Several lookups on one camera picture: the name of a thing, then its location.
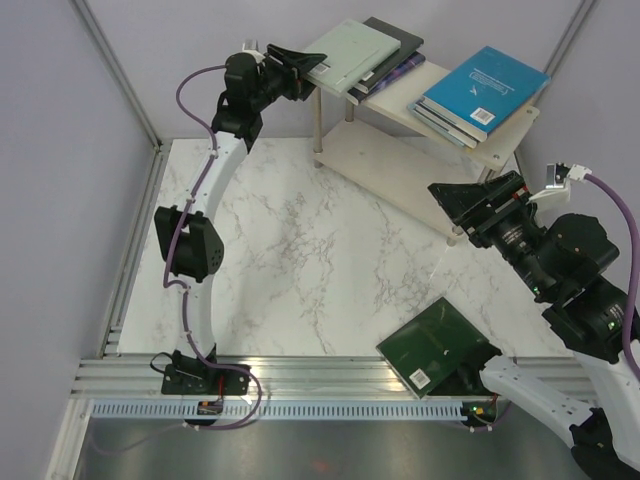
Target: marble surface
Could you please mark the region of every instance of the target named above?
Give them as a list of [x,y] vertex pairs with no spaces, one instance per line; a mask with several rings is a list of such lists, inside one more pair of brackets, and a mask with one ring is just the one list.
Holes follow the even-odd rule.
[[[407,141],[442,153],[426,139]],[[206,147],[205,140],[174,141],[159,205],[172,205],[186,188]],[[477,165],[442,156],[477,176]],[[448,247],[426,225],[332,170],[315,169],[307,139],[258,140],[215,225],[226,247],[213,286],[219,353],[376,355],[380,340],[446,296],[508,355],[569,354],[497,251]],[[175,345],[179,293],[162,288],[162,269],[152,226],[121,353]]]

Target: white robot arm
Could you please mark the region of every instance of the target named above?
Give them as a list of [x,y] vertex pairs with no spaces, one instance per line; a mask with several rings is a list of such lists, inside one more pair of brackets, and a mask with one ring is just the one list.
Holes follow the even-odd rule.
[[[218,158],[208,168],[211,153],[208,152],[194,180],[194,185],[199,186],[195,189],[197,194],[191,197],[194,189],[189,188],[177,199],[177,205],[189,202],[192,213],[185,216],[189,231],[180,233],[172,258],[168,255],[169,244],[178,231],[178,219],[183,212],[175,206],[161,207],[155,217],[163,258],[181,280],[182,287],[189,290],[190,300],[183,313],[185,319],[190,319],[188,325],[196,348],[214,362],[211,289],[213,274],[224,256],[224,245],[212,220],[227,185],[262,126],[259,112],[280,95],[305,99],[313,86],[304,82],[301,74],[324,59],[322,55],[304,56],[281,49],[269,52],[266,60],[238,54],[227,61],[227,90],[212,124],[217,132]],[[555,185],[555,194],[530,198],[522,178],[515,173],[485,185],[492,186],[440,184],[429,189],[474,245],[496,246],[531,288],[536,301],[553,304],[543,316],[585,368],[602,408],[592,408],[563,395],[522,372],[504,356],[495,356],[484,365],[480,371],[483,385],[547,425],[572,449],[580,467],[592,478],[640,478],[640,382],[621,353],[619,343],[620,311],[626,297],[599,275],[615,259],[617,249],[606,241],[606,234],[601,238],[604,231],[597,231],[596,225],[601,227],[591,217],[571,217],[568,230],[567,222],[555,230],[554,224],[549,231],[534,224],[532,201],[549,205],[558,198],[568,199],[568,186],[563,190]],[[474,195],[478,198],[468,203]],[[583,242],[573,248],[571,241],[575,235],[570,233],[575,227],[579,227],[578,236],[584,236],[585,231],[591,235],[593,232],[584,228],[593,227],[594,237],[600,234],[596,238],[599,242],[595,246]],[[558,241],[563,235],[570,238]],[[567,241],[575,252],[579,248],[588,250],[586,259],[583,254],[567,253]],[[580,318],[581,313],[585,313],[585,318]],[[176,350],[189,354],[191,348],[181,336]],[[640,356],[637,340],[631,343],[631,348]],[[180,374],[190,375],[189,368],[185,364]]]

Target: shelf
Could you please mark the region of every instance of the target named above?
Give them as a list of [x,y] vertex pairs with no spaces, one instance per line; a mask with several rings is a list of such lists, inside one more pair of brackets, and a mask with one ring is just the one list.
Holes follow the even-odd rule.
[[[445,68],[425,62],[401,80],[364,101],[362,105],[389,117],[420,135],[461,150],[427,127],[407,110],[408,104],[417,100],[425,90],[448,73],[449,71]],[[480,143],[473,150],[465,149],[466,155],[492,170],[502,170],[507,159],[520,144],[539,114],[540,111],[532,106],[521,109],[501,125],[487,141]]]
[[453,225],[427,187],[472,183],[462,171],[359,120],[336,125],[315,159],[450,238]]

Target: gray wall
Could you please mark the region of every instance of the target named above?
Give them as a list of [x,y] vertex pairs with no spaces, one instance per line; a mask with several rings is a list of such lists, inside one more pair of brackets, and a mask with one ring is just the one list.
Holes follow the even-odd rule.
[[[543,97],[533,130],[525,140],[525,174],[540,188],[547,163],[579,163],[614,187],[640,218],[640,2],[600,2],[566,63]],[[604,193],[575,185],[571,203],[559,212],[577,211],[600,219],[621,250],[607,277],[626,290],[630,242],[624,219]]]
[[65,0],[0,15],[0,465],[44,475],[151,149]]
[[[425,39],[427,58],[452,68],[490,44],[544,67],[579,0],[89,0],[151,121],[164,137],[202,137],[173,100],[183,77],[223,63],[246,38],[302,49],[345,18],[378,16]],[[185,99],[211,118],[220,73],[194,80]],[[343,104],[325,95],[325,126]],[[281,101],[264,136],[310,136],[311,106]],[[390,133],[400,133],[387,123]]]

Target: book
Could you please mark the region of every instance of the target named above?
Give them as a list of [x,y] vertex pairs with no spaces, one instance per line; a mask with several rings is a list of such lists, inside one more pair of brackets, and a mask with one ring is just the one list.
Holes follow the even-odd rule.
[[483,142],[549,81],[547,74],[484,47],[424,92],[421,102]]
[[304,50],[305,53],[327,55],[307,74],[307,79],[341,97],[399,48],[400,40],[355,20],[345,20]]
[[407,108],[418,120],[433,128],[436,132],[456,145],[469,148],[476,148],[478,146],[478,141],[475,138],[459,130],[455,125],[448,122],[446,118],[441,117],[422,103],[412,103],[409,104]]
[[369,93],[361,92],[355,87],[349,90],[345,97],[351,101],[352,103],[359,105],[364,102],[367,98],[375,95],[381,90],[384,90],[389,85],[397,82],[407,73],[409,73],[414,68],[422,65],[426,61],[426,58],[423,54],[419,52],[413,52],[409,58],[407,58],[404,62],[398,65],[396,68],[391,70],[385,77],[383,77],[378,83],[376,83],[373,88],[369,90]]
[[439,298],[377,347],[418,397],[434,391],[474,356],[495,347],[445,298]]
[[424,40],[416,35],[406,32],[394,25],[390,25],[376,17],[370,17],[364,24],[379,32],[400,41],[400,48],[388,56],[382,63],[367,73],[362,80],[354,85],[354,88],[363,93],[370,93],[371,90],[382,78],[393,71],[398,65],[404,62],[409,56],[422,46]]

